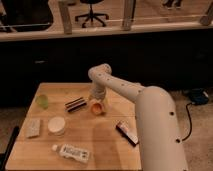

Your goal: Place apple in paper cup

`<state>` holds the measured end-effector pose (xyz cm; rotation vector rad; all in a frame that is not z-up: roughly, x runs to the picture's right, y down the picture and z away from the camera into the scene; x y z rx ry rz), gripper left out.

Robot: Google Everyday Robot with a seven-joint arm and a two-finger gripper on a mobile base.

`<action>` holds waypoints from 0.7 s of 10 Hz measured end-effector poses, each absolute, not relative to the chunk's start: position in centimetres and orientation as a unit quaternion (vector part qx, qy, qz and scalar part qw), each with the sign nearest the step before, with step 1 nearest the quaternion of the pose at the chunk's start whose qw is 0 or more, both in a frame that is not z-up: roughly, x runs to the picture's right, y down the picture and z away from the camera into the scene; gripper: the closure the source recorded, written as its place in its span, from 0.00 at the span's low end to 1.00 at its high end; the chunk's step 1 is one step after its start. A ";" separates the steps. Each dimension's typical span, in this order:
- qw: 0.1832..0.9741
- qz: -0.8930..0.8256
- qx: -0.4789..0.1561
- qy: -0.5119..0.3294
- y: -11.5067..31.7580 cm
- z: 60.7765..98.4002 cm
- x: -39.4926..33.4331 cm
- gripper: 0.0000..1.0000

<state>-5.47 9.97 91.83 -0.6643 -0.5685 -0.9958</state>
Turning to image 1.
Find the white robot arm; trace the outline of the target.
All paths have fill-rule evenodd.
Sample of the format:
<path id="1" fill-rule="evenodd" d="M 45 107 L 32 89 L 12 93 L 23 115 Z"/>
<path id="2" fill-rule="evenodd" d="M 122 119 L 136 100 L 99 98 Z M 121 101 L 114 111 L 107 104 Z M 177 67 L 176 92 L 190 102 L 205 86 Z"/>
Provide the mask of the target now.
<path id="1" fill-rule="evenodd" d="M 176 106 L 166 90 L 114 77 L 109 64 L 90 68 L 88 76 L 93 98 L 104 99 L 109 88 L 134 104 L 143 171 L 189 171 Z"/>

